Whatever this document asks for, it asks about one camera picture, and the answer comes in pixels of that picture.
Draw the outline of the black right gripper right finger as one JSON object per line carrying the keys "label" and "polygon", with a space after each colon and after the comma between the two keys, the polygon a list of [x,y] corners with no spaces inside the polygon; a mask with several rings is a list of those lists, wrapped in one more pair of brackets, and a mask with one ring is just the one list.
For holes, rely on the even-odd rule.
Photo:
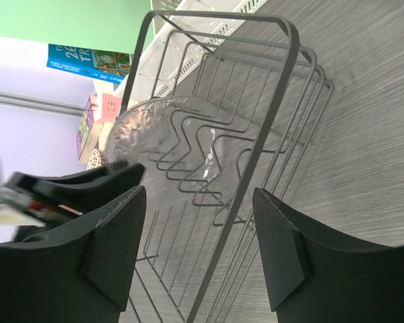
{"label": "black right gripper right finger", "polygon": [[404,322],[404,245],[340,232],[262,188],[252,203],[269,304],[279,322]]}

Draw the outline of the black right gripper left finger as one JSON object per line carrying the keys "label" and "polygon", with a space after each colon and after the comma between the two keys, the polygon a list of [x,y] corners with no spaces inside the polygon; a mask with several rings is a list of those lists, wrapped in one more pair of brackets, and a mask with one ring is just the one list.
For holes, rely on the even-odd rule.
{"label": "black right gripper left finger", "polygon": [[0,244],[0,322],[117,322],[146,212],[136,186],[24,242]]}

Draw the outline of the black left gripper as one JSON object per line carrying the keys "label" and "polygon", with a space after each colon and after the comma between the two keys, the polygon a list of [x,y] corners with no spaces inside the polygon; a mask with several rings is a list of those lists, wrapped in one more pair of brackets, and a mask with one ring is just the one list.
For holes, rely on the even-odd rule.
{"label": "black left gripper", "polygon": [[[138,186],[145,173],[141,164],[118,161],[100,168],[63,176],[39,178],[14,172],[3,184],[3,198],[42,222],[69,222]],[[42,180],[42,196],[35,184]]]}

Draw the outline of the brown patterned ceramic bowl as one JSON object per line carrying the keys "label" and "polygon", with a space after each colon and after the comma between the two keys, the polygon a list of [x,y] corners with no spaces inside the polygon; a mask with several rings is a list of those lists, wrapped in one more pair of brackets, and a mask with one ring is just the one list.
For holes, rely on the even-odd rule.
{"label": "brown patterned ceramic bowl", "polygon": [[99,149],[93,149],[88,157],[86,170],[101,168],[105,166],[105,164],[106,162],[104,152]]}

